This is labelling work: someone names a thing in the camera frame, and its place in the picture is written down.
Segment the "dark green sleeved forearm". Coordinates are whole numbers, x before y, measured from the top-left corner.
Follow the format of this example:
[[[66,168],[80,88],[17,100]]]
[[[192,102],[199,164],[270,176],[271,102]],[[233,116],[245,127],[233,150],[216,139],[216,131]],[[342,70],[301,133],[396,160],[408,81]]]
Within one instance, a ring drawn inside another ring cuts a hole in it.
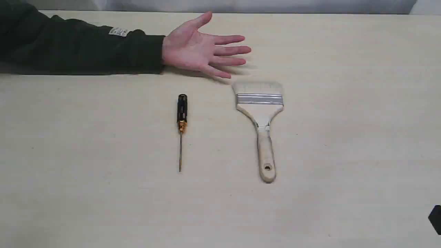
[[[49,17],[22,0],[0,6],[1,71],[34,75],[159,74],[163,35]]]

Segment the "person's open bare hand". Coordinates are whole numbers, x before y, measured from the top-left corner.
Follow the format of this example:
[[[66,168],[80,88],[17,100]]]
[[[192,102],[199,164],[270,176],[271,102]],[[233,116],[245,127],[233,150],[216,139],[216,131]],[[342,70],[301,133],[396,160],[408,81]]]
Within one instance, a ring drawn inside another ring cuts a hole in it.
[[[213,12],[208,11],[172,30],[163,39],[163,64],[223,79],[230,79],[232,75],[219,67],[245,65],[247,61],[236,58],[236,55],[249,54],[251,47],[228,46],[244,41],[243,35],[214,35],[199,31],[212,17]]]

